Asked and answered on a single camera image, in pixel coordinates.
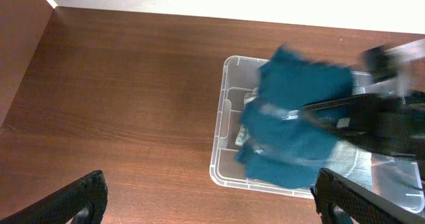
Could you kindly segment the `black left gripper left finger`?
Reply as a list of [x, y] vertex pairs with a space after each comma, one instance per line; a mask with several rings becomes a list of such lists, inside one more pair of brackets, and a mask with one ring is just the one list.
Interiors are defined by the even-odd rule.
[[4, 218], [2, 223], [101, 223], [108, 187], [100, 170], [77, 179], [36, 203]]

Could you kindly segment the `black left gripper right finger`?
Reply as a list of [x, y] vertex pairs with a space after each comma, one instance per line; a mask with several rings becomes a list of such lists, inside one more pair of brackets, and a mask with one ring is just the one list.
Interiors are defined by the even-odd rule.
[[327, 168], [319, 170], [310, 191], [323, 223], [415, 222], [415, 214]]

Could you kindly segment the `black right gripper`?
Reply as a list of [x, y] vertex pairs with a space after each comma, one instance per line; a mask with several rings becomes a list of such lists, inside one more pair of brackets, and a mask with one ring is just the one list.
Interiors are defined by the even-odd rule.
[[372, 152], [416, 161], [424, 171], [424, 93], [404, 99], [362, 94], [302, 106], [300, 113], [338, 109], [347, 124], [336, 127], [340, 138]]

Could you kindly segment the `blue taped garment bundle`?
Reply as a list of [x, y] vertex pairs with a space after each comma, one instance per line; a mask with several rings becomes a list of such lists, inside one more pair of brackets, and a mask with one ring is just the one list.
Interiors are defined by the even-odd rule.
[[248, 179], [297, 189], [315, 183], [338, 138], [316, 128], [299, 112], [302, 106], [352, 95], [349, 68], [302, 58], [284, 46], [258, 69], [255, 98], [240, 123], [248, 139], [235, 156]]

